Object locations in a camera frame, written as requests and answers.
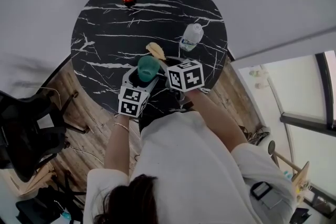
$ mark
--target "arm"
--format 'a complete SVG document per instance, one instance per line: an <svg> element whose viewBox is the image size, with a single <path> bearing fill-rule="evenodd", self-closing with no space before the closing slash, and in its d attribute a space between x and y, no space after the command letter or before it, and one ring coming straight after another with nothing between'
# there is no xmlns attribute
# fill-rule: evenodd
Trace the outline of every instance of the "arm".
<svg viewBox="0 0 336 224"><path fill-rule="evenodd" d="M130 118L125 115L119 115L117 123L129 128ZM130 168L130 145L129 132L120 125L114 125L112 133L107 144L104 167L115 169L128 175Z"/></svg>
<svg viewBox="0 0 336 224"><path fill-rule="evenodd" d="M201 114L209 129L218 136L230 152L237 145L247 143L238 124L205 94L192 90L185 95L194 103L194 109Z"/></svg>

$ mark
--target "wooden floor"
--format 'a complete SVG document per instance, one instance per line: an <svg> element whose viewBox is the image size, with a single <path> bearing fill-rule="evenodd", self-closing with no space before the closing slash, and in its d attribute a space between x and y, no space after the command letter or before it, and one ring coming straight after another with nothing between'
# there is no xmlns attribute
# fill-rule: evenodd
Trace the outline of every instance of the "wooden floor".
<svg viewBox="0 0 336 224"><path fill-rule="evenodd" d="M249 132L254 132L260 127L260 121L243 86L228 63L229 58L227 58L218 82L208 96L227 109L239 125L245 126ZM81 129L89 126L90 132L80 134L67 131L67 141L74 149L89 152L100 161L89 154L67 148L60 152L51 163L61 182L64 182L64 171L69 170L72 176L70 182L72 189L85 191L88 171L103 167L101 161L104 160L105 147L114 123L113 114L96 104L85 93L76 78L71 61L56 74L47 87L59 91L62 104L73 91L79 92L79 96L67 109L65 121ZM52 99L59 104L58 95L55 94ZM136 164L136 156L141 153L139 128L135 122L130 123L130 152L131 174Z"/></svg>

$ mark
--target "round table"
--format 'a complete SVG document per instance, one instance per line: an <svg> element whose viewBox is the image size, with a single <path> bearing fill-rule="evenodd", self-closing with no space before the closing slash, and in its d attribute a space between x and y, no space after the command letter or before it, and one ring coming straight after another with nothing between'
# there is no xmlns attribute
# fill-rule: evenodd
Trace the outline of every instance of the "round table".
<svg viewBox="0 0 336 224"><path fill-rule="evenodd" d="M190 52L179 49L188 24L199 23L204 35ZM136 0L127 8L122 0L90 0L72 33L71 58L77 78L99 105L118 111L122 76L148 55L146 45L156 42L166 56L202 63L208 93L224 66L227 37L222 16L212 0ZM165 77L151 92L144 115L183 111L175 94L165 87Z"/></svg>

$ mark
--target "bracelet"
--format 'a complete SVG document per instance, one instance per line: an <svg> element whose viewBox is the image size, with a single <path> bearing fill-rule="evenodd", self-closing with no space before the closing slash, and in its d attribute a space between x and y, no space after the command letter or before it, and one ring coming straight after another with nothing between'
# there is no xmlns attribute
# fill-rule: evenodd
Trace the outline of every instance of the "bracelet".
<svg viewBox="0 0 336 224"><path fill-rule="evenodd" d="M130 130L128 130L128 128L126 126L122 125L119 122L115 122L114 125L119 125L119 126L123 127L126 131L130 132Z"/></svg>

